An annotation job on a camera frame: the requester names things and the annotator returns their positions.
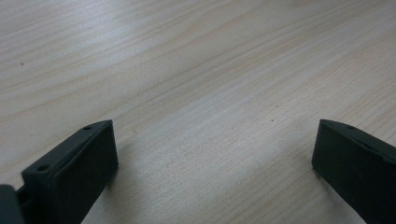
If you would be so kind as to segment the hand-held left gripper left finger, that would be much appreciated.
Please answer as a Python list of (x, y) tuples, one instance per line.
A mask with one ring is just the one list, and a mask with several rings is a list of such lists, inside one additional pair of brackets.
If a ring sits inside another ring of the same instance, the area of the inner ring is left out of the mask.
[(80, 224), (118, 169), (113, 122), (90, 124), (25, 168), (18, 190), (28, 224)]

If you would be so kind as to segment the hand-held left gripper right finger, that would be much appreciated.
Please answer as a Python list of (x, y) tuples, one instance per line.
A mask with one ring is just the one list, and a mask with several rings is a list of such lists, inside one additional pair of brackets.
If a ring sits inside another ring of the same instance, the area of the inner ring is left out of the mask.
[(396, 224), (396, 147), (323, 119), (312, 165), (367, 224)]

